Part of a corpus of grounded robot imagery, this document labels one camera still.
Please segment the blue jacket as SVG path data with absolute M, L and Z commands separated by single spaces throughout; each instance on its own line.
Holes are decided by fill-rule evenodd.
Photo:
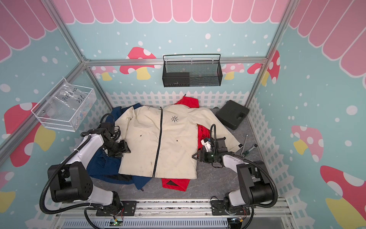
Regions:
M 102 117 L 102 120 L 106 117 L 107 123 L 116 124 L 116 121 L 121 115 L 126 112 L 129 108 L 133 107 L 137 109 L 142 107 L 140 103 L 137 103 L 133 106 L 129 107 L 115 107 L 113 108 L 111 113 L 107 113 Z M 97 129 L 88 131 L 88 134 L 101 134 L 103 133 L 102 130 L 98 130 L 105 127 L 98 127 Z M 138 190 L 142 189 L 150 180 L 151 177 L 141 177 L 141 176 L 131 176 L 131 175 L 124 175 L 119 174 L 119 167 L 121 164 L 122 158 L 121 157 L 109 157 L 102 148 L 99 148 L 94 156 L 91 158 L 86 171 L 88 172 L 90 177 L 106 181 L 113 184 L 135 184 Z

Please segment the beige jacket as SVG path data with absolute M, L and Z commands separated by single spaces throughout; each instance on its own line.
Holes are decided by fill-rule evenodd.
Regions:
M 196 179 L 197 162 L 192 156 L 198 151 L 198 125 L 207 129 L 215 125 L 217 137 L 225 138 L 228 150 L 239 150 L 239 141 L 204 107 L 131 107 L 115 124 L 130 150 L 119 167 L 118 173 L 123 175 Z

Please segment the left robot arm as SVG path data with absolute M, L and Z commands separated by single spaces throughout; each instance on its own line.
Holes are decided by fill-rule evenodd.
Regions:
M 96 187 L 87 172 L 98 150 L 113 159 L 130 152 L 127 143 L 120 139 L 121 131 L 115 121 L 106 120 L 112 116 L 103 115 L 97 128 L 81 133 L 82 143 L 62 163 L 49 167 L 48 181 L 39 200 L 43 213 L 51 215 L 79 207 L 113 217 L 123 212 L 124 204 L 117 192 Z

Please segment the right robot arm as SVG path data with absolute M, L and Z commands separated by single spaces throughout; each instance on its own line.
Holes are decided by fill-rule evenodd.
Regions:
M 252 207 L 271 208 L 278 201 L 278 190 L 263 161 L 251 161 L 228 151 L 226 138 L 216 136 L 216 125 L 211 125 L 210 137 L 202 142 L 202 148 L 192 156 L 198 162 L 219 164 L 237 174 L 239 189 L 229 192 L 220 200 L 210 200 L 213 215 L 251 214 Z

